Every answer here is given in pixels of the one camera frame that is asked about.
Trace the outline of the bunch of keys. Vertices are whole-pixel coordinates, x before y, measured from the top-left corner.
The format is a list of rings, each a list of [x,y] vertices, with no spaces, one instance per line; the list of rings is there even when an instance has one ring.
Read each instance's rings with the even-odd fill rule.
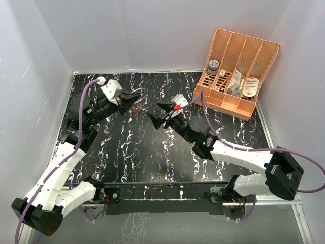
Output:
[[[141,111],[146,111],[147,110],[147,102],[146,101],[138,101],[132,106],[132,111],[134,112],[136,109],[141,109]]]

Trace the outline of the large silver keyring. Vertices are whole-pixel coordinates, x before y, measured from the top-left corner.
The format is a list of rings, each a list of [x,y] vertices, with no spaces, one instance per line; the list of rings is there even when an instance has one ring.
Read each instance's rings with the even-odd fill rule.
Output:
[[[139,98],[136,99],[134,104],[140,103],[147,95],[147,89],[144,87],[137,88],[135,90],[132,90],[131,95],[140,95]]]

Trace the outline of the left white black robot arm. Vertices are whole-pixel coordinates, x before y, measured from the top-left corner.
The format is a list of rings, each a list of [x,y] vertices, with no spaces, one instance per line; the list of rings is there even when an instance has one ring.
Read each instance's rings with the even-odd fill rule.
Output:
[[[12,203],[12,210],[24,224],[51,236],[64,217],[81,204],[103,201],[104,184],[91,176],[66,193],[60,191],[94,143],[98,135],[94,126],[116,112],[124,115],[140,97],[140,91],[122,91],[116,104],[103,93],[98,94],[96,101],[81,93],[71,98],[67,127],[52,161],[36,185]]]

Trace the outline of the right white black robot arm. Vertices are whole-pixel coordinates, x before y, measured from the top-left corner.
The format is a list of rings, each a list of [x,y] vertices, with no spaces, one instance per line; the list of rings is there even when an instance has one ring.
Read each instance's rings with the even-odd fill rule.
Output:
[[[154,127],[172,128],[185,141],[193,144],[192,151],[202,159],[224,161],[251,169],[253,175],[234,175],[225,188],[208,193],[212,199],[237,202],[253,194],[273,194],[283,200],[294,200],[304,170],[289,152],[276,148],[254,151],[251,148],[223,143],[211,133],[205,118],[186,119],[182,112],[173,110],[173,103],[159,102],[165,113],[149,113]]]

